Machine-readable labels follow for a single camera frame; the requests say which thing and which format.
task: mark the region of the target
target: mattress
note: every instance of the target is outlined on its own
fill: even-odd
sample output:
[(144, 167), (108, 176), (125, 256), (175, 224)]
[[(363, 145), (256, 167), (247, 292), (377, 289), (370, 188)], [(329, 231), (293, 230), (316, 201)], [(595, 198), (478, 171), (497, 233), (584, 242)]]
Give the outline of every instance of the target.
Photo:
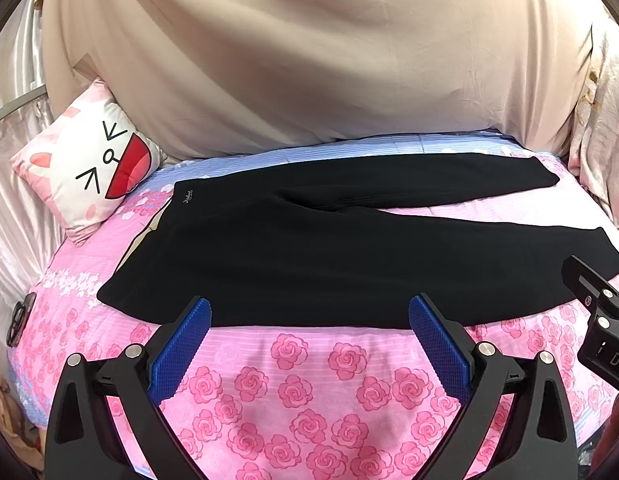
[[(455, 152), (537, 156), (560, 182), (550, 189), (392, 211), (601, 226), (619, 249), (618, 231), (555, 156), (526, 151), (492, 132), (375, 137), (182, 162), (143, 182), (82, 247), (64, 243), (33, 288), (38, 296), (32, 316), (8, 355), (11, 379), (30, 420), (46, 428), (69, 354), (78, 351), (89, 360), (116, 356), (131, 342), (145, 343), (156, 329), (101, 304), (96, 292), (170, 198), (176, 181), (303, 160)], [(619, 276), (611, 282), (619, 291)], [(616, 394), (576, 359), (588, 318), (573, 301), (537, 316), (467, 327), (475, 340), (490, 340), (504, 354), (529, 358), (545, 349), (556, 356), (579, 444), (606, 420)], [(489, 463), (510, 405), (510, 397), (503, 397), (471, 474)], [(110, 399), (110, 407), (132, 463), (151, 476), (120, 401)], [(211, 478), (376, 480), (412, 478), (449, 428), (459, 403), (445, 394), (410, 331), (244, 327), (211, 329), (178, 392), (160, 407)]]

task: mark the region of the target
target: blue textured pad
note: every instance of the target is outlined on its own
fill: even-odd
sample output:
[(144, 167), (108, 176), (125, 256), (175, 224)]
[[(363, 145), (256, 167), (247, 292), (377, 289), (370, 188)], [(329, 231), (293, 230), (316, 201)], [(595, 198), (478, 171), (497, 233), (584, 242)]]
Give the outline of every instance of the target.
[(148, 396), (155, 406), (174, 396), (211, 324), (210, 303), (200, 299), (154, 361)]
[(465, 357), (445, 327), (427, 306), (415, 296), (409, 302), (409, 324), (416, 334), (445, 392), (465, 405), (472, 396), (471, 372)]

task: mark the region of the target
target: beige fabric backdrop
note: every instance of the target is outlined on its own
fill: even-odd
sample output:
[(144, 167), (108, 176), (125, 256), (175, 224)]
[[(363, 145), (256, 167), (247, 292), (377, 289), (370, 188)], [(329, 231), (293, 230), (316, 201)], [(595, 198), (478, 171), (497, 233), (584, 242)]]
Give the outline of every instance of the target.
[(564, 153), (591, 0), (45, 0), (54, 112), (101, 76), (174, 158), (499, 128)]

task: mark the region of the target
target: pants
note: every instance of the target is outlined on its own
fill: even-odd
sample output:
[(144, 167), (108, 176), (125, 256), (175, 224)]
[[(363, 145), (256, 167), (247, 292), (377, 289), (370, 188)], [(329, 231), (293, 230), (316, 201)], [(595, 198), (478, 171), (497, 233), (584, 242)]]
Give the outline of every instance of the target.
[(176, 183), (158, 228), (98, 291), (147, 322), (193, 296), (213, 326), (409, 328), (427, 293), (465, 326), (573, 300), (561, 265), (575, 254), (612, 278), (603, 229), (401, 216), (379, 208), (466, 202), (558, 177), (536, 158), (386, 155), (286, 164)]

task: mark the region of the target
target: pink and white pillow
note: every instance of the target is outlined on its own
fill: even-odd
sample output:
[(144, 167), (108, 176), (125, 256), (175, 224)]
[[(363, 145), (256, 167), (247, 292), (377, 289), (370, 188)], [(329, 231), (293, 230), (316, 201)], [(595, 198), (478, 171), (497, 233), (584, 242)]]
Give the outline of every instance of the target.
[(164, 159), (96, 79), (11, 159), (12, 168), (82, 245)]

